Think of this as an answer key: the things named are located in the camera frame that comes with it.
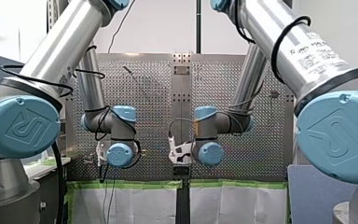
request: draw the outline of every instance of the pegboard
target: pegboard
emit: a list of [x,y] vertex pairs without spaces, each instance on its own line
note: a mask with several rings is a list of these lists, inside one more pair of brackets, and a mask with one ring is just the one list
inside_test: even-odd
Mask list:
[[[227,110],[237,87],[243,60],[227,55],[193,56],[192,111],[202,105]],[[289,91],[272,75],[271,70],[266,68],[265,72],[263,89],[255,101],[254,128],[240,137],[219,134],[218,141],[225,150],[222,163],[214,168],[195,163],[193,177],[284,179],[286,163],[291,157],[291,144],[287,141],[293,131],[293,112],[287,107],[293,106],[293,101]],[[279,93],[278,97],[271,97],[272,92]]]
[[[215,105],[225,110],[240,76],[244,56],[192,55],[191,104]],[[99,54],[105,101],[108,105],[132,105],[137,108],[136,138],[146,150],[145,156],[129,170],[110,171],[110,177],[130,180],[170,180],[172,164],[168,159],[168,125],[172,114],[173,57],[171,54]],[[128,73],[123,66],[132,71]],[[82,100],[77,91],[73,113],[78,156],[68,167],[68,179],[88,180],[98,176],[94,134],[80,127]],[[277,91],[279,97],[269,97]],[[285,177],[291,157],[293,103],[287,89],[268,70],[263,90],[255,104],[255,128],[242,137],[219,135],[226,155],[215,168],[193,165],[196,178],[231,178],[276,181]]]

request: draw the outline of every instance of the wire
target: wire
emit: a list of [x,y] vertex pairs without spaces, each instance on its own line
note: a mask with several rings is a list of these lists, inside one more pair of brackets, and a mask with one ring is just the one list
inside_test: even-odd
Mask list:
[[113,186],[112,186],[112,193],[110,194],[109,207],[107,208],[107,224],[109,224],[110,207],[112,206],[113,194],[115,193],[116,175],[117,175],[117,168],[113,170]]
[[123,17],[123,20],[121,20],[121,23],[120,23],[120,25],[118,26],[116,32],[112,35],[112,40],[110,41],[110,46],[109,46],[109,49],[108,49],[108,51],[107,51],[108,53],[110,53],[110,49],[111,49],[112,46],[113,46],[113,42],[115,41],[115,37],[116,37],[116,35],[118,34],[118,32],[120,31],[121,26],[122,26],[123,23],[124,23],[124,20],[126,20],[127,16],[129,15],[129,12],[130,12],[130,10],[131,10],[133,4],[135,3],[135,1],[136,1],[136,0],[132,0],[129,9],[127,10],[126,14],[125,14],[124,17]]
[[233,120],[238,124],[238,126],[240,126],[240,128],[241,128],[240,134],[233,134],[233,135],[235,135],[235,136],[242,136],[242,133],[243,133],[245,130],[243,129],[242,124],[240,123],[239,120],[237,120],[234,116],[230,115],[230,114],[227,113],[227,112],[218,111],[217,113],[227,115],[230,119],[233,119]]
[[95,138],[95,141],[101,141],[101,140],[103,140],[103,138],[105,138],[106,136],[107,136],[107,133],[104,133],[103,134],[103,136],[102,137],[98,137],[98,133],[99,132],[103,132],[103,130],[102,130],[102,128],[101,128],[101,126],[103,125],[103,122],[104,122],[104,120],[106,119],[106,116],[109,114],[109,111],[111,111],[110,110],[110,105],[107,105],[104,109],[106,109],[106,111],[104,112],[104,114],[103,115],[101,115],[99,118],[98,118],[98,126],[97,126],[97,130],[95,130],[95,135],[94,135],[94,138]]
[[[89,47],[86,49],[85,54],[86,54],[87,52],[89,52],[90,50],[92,50],[92,49],[97,49],[97,46],[96,46],[96,45],[89,46]],[[90,74],[93,74],[93,75],[98,75],[98,77],[99,77],[100,79],[106,78],[106,75],[105,75],[104,73],[102,73],[102,72],[96,72],[96,71],[90,71],[90,70],[78,69],[78,68],[75,69],[75,71],[77,71],[77,72],[82,72],[82,73],[90,73]]]
[[112,110],[112,113],[119,119],[121,120],[122,122],[124,122],[132,131],[133,131],[133,134],[136,134],[136,129],[130,125],[126,120],[124,120],[118,113],[116,113],[114,110]]
[[8,69],[13,69],[13,68],[23,68],[23,66],[24,65],[4,64],[4,65],[0,66],[0,69],[1,69],[1,71],[5,72],[5,73],[8,73],[8,74],[10,74],[12,76],[15,76],[15,77],[22,78],[22,79],[27,80],[27,81],[34,81],[34,82],[47,84],[49,86],[55,86],[55,87],[67,89],[68,92],[65,93],[65,94],[61,94],[60,97],[64,97],[64,96],[67,96],[69,94],[72,94],[72,92],[74,91],[74,89],[72,87],[68,86],[68,85],[64,85],[64,84],[60,84],[60,83],[53,83],[53,82],[49,82],[49,81],[34,78],[34,77],[23,76],[23,75],[20,75],[20,74],[14,72],[14,71],[8,70]]
[[172,125],[178,121],[178,120],[182,120],[182,121],[187,121],[187,122],[190,122],[191,124],[193,123],[193,120],[191,119],[185,119],[185,118],[176,118],[176,119],[173,119],[170,123],[170,127],[168,128],[168,136],[171,137],[172,136]]
[[[248,104],[248,103],[252,102],[255,99],[255,97],[257,97],[257,95],[260,94],[261,90],[263,89],[263,86],[264,86],[264,81],[261,83],[261,86],[258,88],[257,92],[255,92],[253,94],[253,96],[249,100],[243,101],[243,102],[241,102],[239,104],[236,104],[236,105],[229,105],[228,108],[236,107],[236,106],[240,106],[240,105],[245,105],[245,104]],[[240,112],[242,114],[247,114],[248,112],[252,112],[253,108],[249,108],[247,110],[236,110],[236,109],[234,109],[234,110],[231,110],[231,111]]]
[[238,34],[240,34],[240,36],[245,39],[246,41],[248,41],[249,43],[255,44],[255,41],[251,38],[249,38],[246,33],[240,28],[240,21],[239,21],[239,15],[238,15],[238,10],[239,10],[239,4],[240,4],[240,0],[235,0],[234,2],[234,17],[235,17],[235,27],[237,28]]
[[96,45],[89,46],[89,47],[86,49],[86,53],[89,52],[89,51],[92,50],[92,49],[97,49],[97,46],[96,46]]
[[81,73],[90,73],[90,74],[93,74],[93,75],[98,75],[98,78],[100,79],[104,79],[106,78],[106,75],[102,72],[95,72],[95,71],[90,71],[90,70],[84,70],[84,69],[75,69],[75,71],[77,72],[81,72]]
[[123,167],[121,169],[128,170],[128,169],[132,168],[134,165],[136,165],[138,163],[138,161],[141,159],[141,157],[142,157],[142,152],[138,152],[138,157],[136,158],[135,162],[133,162],[131,165]]
[[284,38],[287,36],[287,34],[289,34],[289,32],[293,29],[293,27],[304,23],[306,24],[304,21],[307,22],[307,25],[310,26],[311,24],[311,19],[308,16],[300,16],[297,19],[295,19],[292,23],[290,23],[289,25],[287,25],[281,32],[281,34],[278,36],[278,39],[276,40],[274,47],[272,49],[272,53],[271,53],[271,69],[272,69],[272,73],[274,74],[274,76],[282,83],[284,84],[284,81],[281,77],[281,74],[278,71],[278,66],[277,66],[277,61],[278,61],[278,52],[279,52],[279,48],[281,46],[281,43],[283,42]]
[[122,170],[128,170],[130,168],[132,168],[133,166],[135,166],[139,160],[141,159],[142,157],[142,149],[141,149],[141,143],[138,141],[138,140],[133,140],[138,148],[138,157],[136,158],[135,162],[133,162],[132,164],[130,164],[129,166],[126,166],[126,167],[122,167],[121,169]]
[[64,197],[64,181],[63,181],[63,168],[61,162],[61,154],[58,150],[57,143],[54,142],[52,144],[52,149],[54,152],[54,157],[57,163],[57,173],[58,173],[58,212],[56,223],[62,224],[62,216],[63,216],[63,197]]
[[[104,174],[103,174],[103,179],[100,180],[100,183],[105,182],[106,174],[107,174],[108,169],[109,169],[109,163],[106,165],[106,168],[105,168],[105,171],[104,171]],[[105,224],[106,224],[106,217],[105,217],[105,213],[104,213],[104,205],[105,205],[105,202],[106,202],[106,196],[107,196],[107,181],[105,182],[105,194],[104,194],[104,197],[103,197],[103,221],[104,221]]]
[[139,84],[138,80],[136,80],[136,78],[133,76],[133,72],[130,70],[130,68],[128,68],[127,66],[123,66],[123,68],[130,74],[130,76],[136,82],[136,84],[138,85],[138,88],[141,89],[141,91],[144,93],[146,100],[150,104],[151,101],[150,101],[147,93],[145,92],[144,88],[141,87],[141,85]]

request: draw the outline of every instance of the screw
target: screw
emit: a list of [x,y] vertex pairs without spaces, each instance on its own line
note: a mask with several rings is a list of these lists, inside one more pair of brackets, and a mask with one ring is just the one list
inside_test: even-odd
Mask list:
[[41,212],[43,212],[43,211],[46,210],[46,207],[47,207],[46,203],[41,202],[40,205],[39,205],[39,210],[40,210]]

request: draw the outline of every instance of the white wall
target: white wall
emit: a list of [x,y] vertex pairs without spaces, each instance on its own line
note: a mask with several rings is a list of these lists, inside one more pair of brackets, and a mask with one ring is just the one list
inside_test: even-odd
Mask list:
[[27,62],[46,35],[46,0],[0,0],[0,56]]
[[358,66],[358,0],[294,0],[298,15],[312,18],[311,29],[340,55]]
[[[107,52],[127,8],[118,12],[94,41],[98,52]],[[202,53],[245,54],[248,44],[240,38],[228,17],[202,0]],[[196,51],[195,0],[137,0],[111,52],[172,53]]]

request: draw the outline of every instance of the label sticker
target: label sticker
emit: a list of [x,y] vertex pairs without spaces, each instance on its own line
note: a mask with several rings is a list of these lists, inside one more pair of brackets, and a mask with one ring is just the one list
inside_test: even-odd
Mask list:
[[290,50],[294,66],[308,75],[319,75],[330,66],[348,64],[340,59],[324,40],[315,33],[307,33],[310,40]]

